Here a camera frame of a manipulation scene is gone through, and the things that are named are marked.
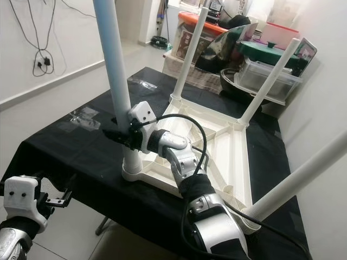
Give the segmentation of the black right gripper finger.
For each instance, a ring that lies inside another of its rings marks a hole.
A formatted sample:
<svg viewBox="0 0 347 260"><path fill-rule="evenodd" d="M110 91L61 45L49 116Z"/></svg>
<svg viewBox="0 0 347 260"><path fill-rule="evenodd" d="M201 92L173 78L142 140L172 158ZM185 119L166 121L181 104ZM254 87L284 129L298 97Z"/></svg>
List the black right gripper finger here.
<svg viewBox="0 0 347 260"><path fill-rule="evenodd" d="M104 129L102 133L104 133L108 139L115 141L126 148L137 148L136 139L134 139L131 134L124 134L122 132L114 131L113 129Z"/></svg>

